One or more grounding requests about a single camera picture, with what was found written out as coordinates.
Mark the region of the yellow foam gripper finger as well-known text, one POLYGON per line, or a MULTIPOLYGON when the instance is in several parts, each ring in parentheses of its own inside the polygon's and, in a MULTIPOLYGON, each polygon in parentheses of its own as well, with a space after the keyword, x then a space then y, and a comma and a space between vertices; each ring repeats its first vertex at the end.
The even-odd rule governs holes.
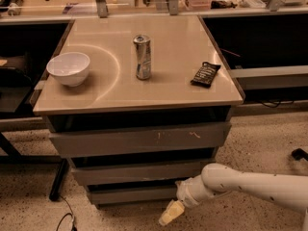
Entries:
POLYGON ((166 226, 176 218, 180 217, 185 211, 185 206, 179 200, 171 200, 167 208, 163 211, 159 218, 159 223, 166 226))

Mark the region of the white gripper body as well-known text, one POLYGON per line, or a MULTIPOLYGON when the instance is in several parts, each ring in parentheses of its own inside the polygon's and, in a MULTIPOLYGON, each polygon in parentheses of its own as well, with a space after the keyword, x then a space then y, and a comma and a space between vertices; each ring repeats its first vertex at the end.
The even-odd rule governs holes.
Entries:
POLYGON ((196 207, 214 197, 214 192, 204 185, 200 175, 177 181, 176 186, 177 199, 187 208, 196 207))

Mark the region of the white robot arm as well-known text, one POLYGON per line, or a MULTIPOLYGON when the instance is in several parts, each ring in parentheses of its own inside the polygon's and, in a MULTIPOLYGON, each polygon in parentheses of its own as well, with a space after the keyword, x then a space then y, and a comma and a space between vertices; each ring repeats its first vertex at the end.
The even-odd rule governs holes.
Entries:
POLYGON ((251 194, 304 215, 302 231, 308 231, 308 177, 238 171, 218 163, 206 165, 201 173, 177 183, 176 200, 171 200, 159 218, 166 226, 203 201, 230 192, 251 194))

